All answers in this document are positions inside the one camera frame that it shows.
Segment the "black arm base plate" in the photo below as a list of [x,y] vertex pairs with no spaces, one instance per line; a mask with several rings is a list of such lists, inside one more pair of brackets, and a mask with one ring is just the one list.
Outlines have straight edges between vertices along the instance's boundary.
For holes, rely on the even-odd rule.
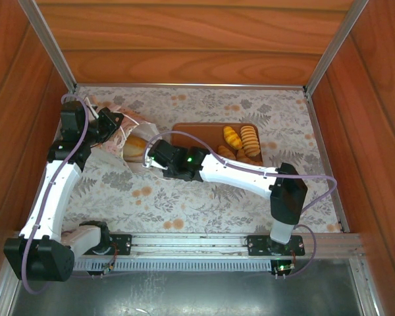
[[110,234],[109,241],[89,249],[85,255],[130,255],[131,234]]
[[245,239],[249,256],[304,256],[303,238],[291,235],[287,244],[273,241],[269,235],[249,235]]

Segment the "white pink patterned paper bag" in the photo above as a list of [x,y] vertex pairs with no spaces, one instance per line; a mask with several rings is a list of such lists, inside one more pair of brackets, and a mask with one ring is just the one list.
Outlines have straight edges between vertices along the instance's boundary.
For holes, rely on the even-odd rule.
[[135,135],[143,138],[147,142],[154,136],[159,134],[155,124],[147,121],[139,114],[131,111],[122,105],[115,105],[110,101],[97,101],[99,111],[106,107],[111,112],[119,112],[124,115],[124,119],[120,128],[110,137],[107,142],[100,144],[92,149],[92,153],[98,159],[116,167],[125,169],[134,174],[142,174],[148,170],[141,163],[129,163],[123,159],[123,146],[129,135]]

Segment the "brown rectangular tray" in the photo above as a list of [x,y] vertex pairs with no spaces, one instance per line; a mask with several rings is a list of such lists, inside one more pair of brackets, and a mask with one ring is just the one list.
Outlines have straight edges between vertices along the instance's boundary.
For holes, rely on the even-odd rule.
[[[211,149],[217,153],[219,145],[223,145],[229,148],[236,156],[237,150],[231,148],[224,140],[223,128],[225,126],[231,126],[240,136],[240,129],[243,126],[253,126],[256,130],[257,137],[259,138],[258,130],[256,125],[250,123],[221,123],[221,122],[182,122],[177,123],[173,126],[173,131],[185,132],[191,134],[201,141],[205,142]],[[257,155],[254,160],[261,161],[263,163],[262,154]]]

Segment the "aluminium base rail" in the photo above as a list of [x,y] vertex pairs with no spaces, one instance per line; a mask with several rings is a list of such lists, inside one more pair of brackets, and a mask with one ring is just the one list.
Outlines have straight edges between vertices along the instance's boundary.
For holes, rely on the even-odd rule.
[[[9,238],[4,245],[4,254],[9,261],[21,261],[24,251],[33,257],[47,257],[64,263],[71,259],[87,257],[85,253],[99,244],[109,241],[109,233],[97,226],[81,226],[62,236],[45,235],[28,241],[26,236]],[[357,234],[294,234],[303,238],[304,256],[249,256],[245,234],[176,234],[133,233],[130,255],[117,257],[152,259],[223,259],[233,257],[264,257],[292,259],[315,257],[319,259],[343,259],[365,253]]]

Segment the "yellow striped fake bread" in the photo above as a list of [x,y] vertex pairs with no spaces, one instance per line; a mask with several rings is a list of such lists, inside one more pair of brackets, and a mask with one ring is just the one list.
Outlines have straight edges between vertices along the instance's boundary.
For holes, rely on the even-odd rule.
[[223,128],[223,137],[225,142],[233,149],[240,150],[243,148],[243,143],[238,133],[231,127],[225,126]]

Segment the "aluminium frame bar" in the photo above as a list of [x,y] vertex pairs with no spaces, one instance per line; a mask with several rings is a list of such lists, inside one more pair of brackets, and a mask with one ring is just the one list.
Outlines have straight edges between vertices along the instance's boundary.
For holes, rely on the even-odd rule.
[[363,316],[382,316],[383,310],[366,260],[349,258],[350,270]]
[[0,270],[0,316],[11,316],[19,288],[20,281],[8,261],[4,260]]

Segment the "floral grey tablecloth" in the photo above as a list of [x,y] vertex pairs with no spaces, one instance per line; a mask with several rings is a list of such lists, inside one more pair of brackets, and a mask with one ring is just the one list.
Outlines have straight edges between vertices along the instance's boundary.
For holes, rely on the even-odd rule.
[[[81,87],[82,97],[131,110],[171,130],[179,122],[254,124],[268,167],[292,164],[310,174],[302,224],[316,233],[339,232],[340,224],[322,179],[324,168],[305,95],[296,90]],[[138,174],[90,155],[66,209],[63,228],[105,221],[120,232],[268,232],[269,202],[251,192],[217,183],[165,180],[159,171]]]

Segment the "small circuit board green light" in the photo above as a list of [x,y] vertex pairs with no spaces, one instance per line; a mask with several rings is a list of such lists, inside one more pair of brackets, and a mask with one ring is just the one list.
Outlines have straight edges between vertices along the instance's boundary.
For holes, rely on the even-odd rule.
[[276,280],[285,280],[294,269],[295,263],[292,260],[271,260],[271,274]]

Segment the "aluminium table edge strip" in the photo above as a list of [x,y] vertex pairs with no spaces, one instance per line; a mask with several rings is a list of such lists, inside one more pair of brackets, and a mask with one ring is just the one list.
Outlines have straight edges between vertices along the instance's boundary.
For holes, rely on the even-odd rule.
[[298,85],[266,85],[266,84],[179,84],[179,83],[77,83],[76,89],[87,87],[102,88],[190,88],[190,89],[232,89],[232,90],[291,90],[305,91]]
[[[325,174],[328,176],[334,176],[333,172],[332,172],[331,165],[330,165],[329,157],[327,154],[327,149],[325,147],[323,135],[322,135],[322,132],[320,129],[319,121],[317,119],[317,115],[315,112],[312,98],[308,92],[305,92],[304,95],[305,95],[305,99],[307,101],[307,110],[308,110],[311,124],[313,127],[315,139],[317,141],[317,147],[319,149],[319,154],[320,154],[320,158],[321,158],[321,161],[323,164]],[[331,200],[334,205],[334,210],[335,210],[335,213],[336,213],[336,216],[338,219],[338,224],[340,225],[340,230],[345,233],[350,232],[350,227],[348,225],[348,221],[347,221],[347,218],[346,218],[343,206],[342,206],[338,188],[336,188],[330,196],[331,196]]]

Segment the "grey metal sheet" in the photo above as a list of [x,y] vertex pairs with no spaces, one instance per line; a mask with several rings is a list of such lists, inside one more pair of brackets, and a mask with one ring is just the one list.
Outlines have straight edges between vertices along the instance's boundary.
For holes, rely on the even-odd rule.
[[11,316],[361,316],[345,261],[318,260],[302,274],[140,272],[20,290]]

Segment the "aluminium corner post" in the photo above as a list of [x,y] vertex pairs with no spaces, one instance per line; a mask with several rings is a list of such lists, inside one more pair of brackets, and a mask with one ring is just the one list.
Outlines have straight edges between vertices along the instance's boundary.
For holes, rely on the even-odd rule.
[[327,46],[325,52],[320,58],[313,74],[305,85],[305,92],[307,96],[312,96],[316,90],[319,82],[326,73],[331,62],[335,58],[342,44],[348,37],[350,31],[354,27],[364,8],[368,4],[369,0],[354,0],[349,11],[346,13],[342,23],[338,27],[337,32],[332,37],[329,45]]
[[36,0],[18,0],[18,3],[65,83],[65,86],[68,88],[68,91],[75,92],[77,86],[76,79]]

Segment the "small fake croissant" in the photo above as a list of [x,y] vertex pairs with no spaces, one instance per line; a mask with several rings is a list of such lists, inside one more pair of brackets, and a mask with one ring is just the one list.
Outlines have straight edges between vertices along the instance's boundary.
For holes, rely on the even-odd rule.
[[244,149],[239,149],[236,154],[236,160],[250,165],[262,166],[263,163],[261,161],[254,160],[254,158],[260,153],[260,150],[253,150],[250,151],[250,153],[254,154],[254,156],[247,156]]
[[217,148],[217,154],[220,155],[221,157],[224,157],[226,159],[230,160],[236,160],[235,154],[227,147],[223,145],[219,145]]

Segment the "ridged long fake bread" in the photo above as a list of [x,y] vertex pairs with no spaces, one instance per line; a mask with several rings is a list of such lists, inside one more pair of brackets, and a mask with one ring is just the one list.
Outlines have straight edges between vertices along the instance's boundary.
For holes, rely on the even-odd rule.
[[244,152],[248,157],[255,157],[261,153],[259,138],[253,126],[241,127],[240,137]]

